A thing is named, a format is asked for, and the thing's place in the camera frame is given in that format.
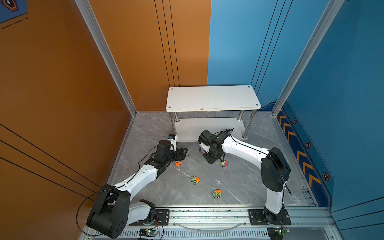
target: white shelf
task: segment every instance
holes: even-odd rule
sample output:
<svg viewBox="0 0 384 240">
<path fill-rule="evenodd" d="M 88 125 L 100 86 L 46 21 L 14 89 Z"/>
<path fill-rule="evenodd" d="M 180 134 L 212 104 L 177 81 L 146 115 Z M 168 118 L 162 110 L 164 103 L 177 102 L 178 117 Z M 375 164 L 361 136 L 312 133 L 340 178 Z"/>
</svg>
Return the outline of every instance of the white shelf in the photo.
<svg viewBox="0 0 384 240">
<path fill-rule="evenodd" d="M 260 109 L 251 85 L 171 87 L 167 112 L 230 111 Z"/>
<path fill-rule="evenodd" d="M 196 142 L 204 130 L 214 134 L 232 128 L 233 137 L 245 140 L 242 138 L 245 131 L 243 121 L 237 118 L 181 118 L 179 122 L 175 122 L 175 128 L 179 142 Z"/>
</svg>

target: floor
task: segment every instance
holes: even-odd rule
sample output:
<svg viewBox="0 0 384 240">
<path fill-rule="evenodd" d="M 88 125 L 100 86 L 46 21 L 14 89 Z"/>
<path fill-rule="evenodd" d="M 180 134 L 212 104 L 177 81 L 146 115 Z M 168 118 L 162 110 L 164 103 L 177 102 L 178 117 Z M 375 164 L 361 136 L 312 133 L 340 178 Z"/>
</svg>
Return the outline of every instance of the floor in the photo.
<svg viewBox="0 0 384 240">
<path fill-rule="evenodd" d="M 180 113 L 179 117 L 237 117 L 238 114 L 239 111 L 190 112 Z M 250 111 L 244 113 L 245 125 L 249 116 Z M 314 206 L 307 190 L 308 185 L 297 167 L 296 159 L 287 147 L 281 128 L 273 121 L 275 120 L 271 113 L 257 112 L 246 142 L 269 149 L 277 147 L 284 154 L 291 167 L 287 185 L 292 192 L 292 195 L 285 192 L 286 206 Z M 116 164 L 111 183 L 119 183 L 134 174 L 138 169 L 137 162 L 169 133 L 173 133 L 173 130 L 168 113 L 138 112 L 121 157 Z M 139 199 L 145 199 L 155 203 L 156 206 L 184 204 L 264 206 L 266 187 L 261 181 L 259 168 L 231 154 L 225 156 L 228 167 L 221 167 L 220 161 L 210 165 L 200 154 L 197 142 L 180 142 L 178 147 L 188 148 L 183 165 L 178 168 L 175 163 L 172 163 L 158 179 L 148 184 L 134 197 L 133 203 Z M 201 182 L 194 185 L 190 181 L 191 176 L 198 176 Z M 223 191 L 220 199 L 212 197 L 212 192 L 216 189 Z"/>
</svg>

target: toy car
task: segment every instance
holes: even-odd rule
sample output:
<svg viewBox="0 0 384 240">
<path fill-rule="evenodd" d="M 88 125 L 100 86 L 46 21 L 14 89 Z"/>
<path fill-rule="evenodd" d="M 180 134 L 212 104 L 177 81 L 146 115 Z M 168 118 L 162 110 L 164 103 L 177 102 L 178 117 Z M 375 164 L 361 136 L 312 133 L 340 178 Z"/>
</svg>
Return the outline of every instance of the toy car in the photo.
<svg viewBox="0 0 384 240">
<path fill-rule="evenodd" d="M 193 176 L 191 177 L 191 182 L 196 185 L 200 182 L 200 178 Z"/>
<path fill-rule="evenodd" d="M 180 167 L 181 165 L 183 165 L 183 161 L 176 161 L 176 166 L 177 167 Z"/>
<path fill-rule="evenodd" d="M 221 190 L 215 190 L 214 193 L 212 194 L 213 197 L 220 198 L 221 197 Z"/>
<path fill-rule="evenodd" d="M 220 162 L 222 167 L 228 167 L 228 161 Z"/>
</svg>

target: orange wall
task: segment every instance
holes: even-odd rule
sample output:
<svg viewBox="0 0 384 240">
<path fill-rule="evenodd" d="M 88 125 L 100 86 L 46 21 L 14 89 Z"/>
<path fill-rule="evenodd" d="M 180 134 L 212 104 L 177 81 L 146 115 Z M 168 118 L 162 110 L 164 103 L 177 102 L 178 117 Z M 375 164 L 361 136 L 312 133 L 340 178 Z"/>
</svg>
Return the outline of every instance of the orange wall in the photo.
<svg viewBox="0 0 384 240">
<path fill-rule="evenodd" d="M 168 88 L 206 86 L 210 0 L 91 0 L 138 111 L 164 111 Z"/>
<path fill-rule="evenodd" d="M 0 142 L 1 234 L 77 239 L 81 195 L 106 183 L 131 116 L 76 3 L 27 4 L 27 14 L 0 24 L 0 123 L 95 184 L 0 125 L 8 144 Z M 91 203 L 80 211 L 81 226 Z"/>
</svg>

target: orange chevron arrow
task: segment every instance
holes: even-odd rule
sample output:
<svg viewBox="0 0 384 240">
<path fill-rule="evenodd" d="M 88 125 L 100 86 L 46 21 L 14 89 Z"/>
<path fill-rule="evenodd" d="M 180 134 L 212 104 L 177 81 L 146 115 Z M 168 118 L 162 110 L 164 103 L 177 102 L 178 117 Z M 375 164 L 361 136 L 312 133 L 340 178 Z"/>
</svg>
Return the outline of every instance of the orange chevron arrow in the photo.
<svg viewBox="0 0 384 240">
<path fill-rule="evenodd" d="M 312 176 L 312 175 L 310 174 L 310 187 L 311 187 L 311 188 L 312 188 L 312 180 L 315 180 L 316 182 L 318 182 L 319 184 L 321 184 L 321 182 L 320 182 L 319 179 L 315 178 L 314 176 Z"/>
<path fill-rule="evenodd" d="M 300 155 L 304 156 L 304 157 L 307 157 L 307 155 L 303 152 L 300 152 L 300 151 L 297 151 L 297 162 L 300 162 L 299 158 L 300 158 Z"/>
<path fill-rule="evenodd" d="M 285 119 L 286 119 L 285 116 L 281 115 L 281 116 L 280 116 L 280 125 L 281 125 L 281 119 L 282 119 L 282 118 L 285 118 Z"/>
<path fill-rule="evenodd" d="M 288 142 L 289 142 L 289 136 L 290 135 L 294 135 L 294 136 L 296 136 L 296 134 L 294 133 L 294 132 L 290 132 L 290 131 L 288 131 Z"/>
<path fill-rule="evenodd" d="M 304 175 L 305 175 L 305 167 L 309 167 L 310 169 L 313 170 L 313 167 L 312 167 L 311 165 L 309 165 L 309 164 L 306 163 L 306 162 L 303 162 L 303 173 L 304 173 Z"/>
<path fill-rule="evenodd" d="M 289 125 L 288 123 L 284 123 L 283 126 L 284 126 L 283 132 L 285 133 L 285 127 L 290 127 L 291 125 Z"/>
</svg>

